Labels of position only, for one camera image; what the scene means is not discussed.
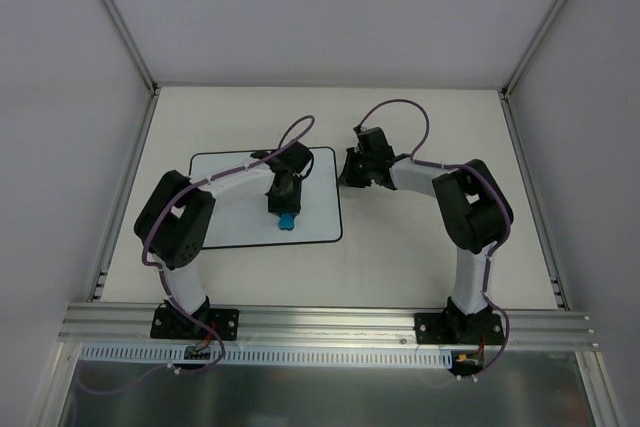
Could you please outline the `blue whiteboard eraser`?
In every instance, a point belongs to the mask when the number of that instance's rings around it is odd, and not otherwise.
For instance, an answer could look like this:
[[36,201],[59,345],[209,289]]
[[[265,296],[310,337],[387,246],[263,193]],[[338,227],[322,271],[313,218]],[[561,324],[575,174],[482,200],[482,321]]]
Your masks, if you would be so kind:
[[295,229],[295,213],[282,213],[279,216],[278,228],[282,231],[293,231]]

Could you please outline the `white whiteboard black frame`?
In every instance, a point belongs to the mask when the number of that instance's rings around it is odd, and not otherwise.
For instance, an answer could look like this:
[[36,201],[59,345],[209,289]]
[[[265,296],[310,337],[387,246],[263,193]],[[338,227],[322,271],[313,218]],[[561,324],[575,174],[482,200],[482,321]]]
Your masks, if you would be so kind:
[[225,177],[208,188],[216,199],[203,247],[222,249],[270,245],[336,242],[342,237],[335,152],[330,147],[313,147],[315,165],[302,181],[301,212],[294,227],[279,227],[279,216],[268,211],[269,180],[252,182],[221,192]]

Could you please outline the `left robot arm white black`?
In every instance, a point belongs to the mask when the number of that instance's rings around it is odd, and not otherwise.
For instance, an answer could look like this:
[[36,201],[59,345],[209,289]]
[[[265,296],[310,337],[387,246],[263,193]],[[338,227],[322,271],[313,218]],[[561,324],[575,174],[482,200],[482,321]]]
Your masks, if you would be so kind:
[[313,166],[311,150],[291,142],[274,151],[254,152],[244,164],[202,180],[176,170],[161,177],[134,222],[143,245],[142,263],[157,269],[165,292],[154,312],[151,338],[202,343],[237,338],[239,312],[211,306],[194,265],[212,215],[263,194],[278,228],[291,231],[301,211],[303,180]]

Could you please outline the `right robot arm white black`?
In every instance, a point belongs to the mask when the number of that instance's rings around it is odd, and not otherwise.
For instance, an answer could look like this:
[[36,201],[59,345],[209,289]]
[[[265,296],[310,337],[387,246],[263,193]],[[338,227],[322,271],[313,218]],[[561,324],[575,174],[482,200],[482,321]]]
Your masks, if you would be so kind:
[[373,184],[389,190],[433,197],[446,233],[456,246],[456,277],[443,311],[432,321],[420,321],[420,342],[476,344],[489,335],[494,314],[488,300],[490,269],[495,252],[506,242],[513,212],[486,164],[421,161],[397,155],[379,127],[354,128],[357,145],[346,150],[339,176],[345,187]]

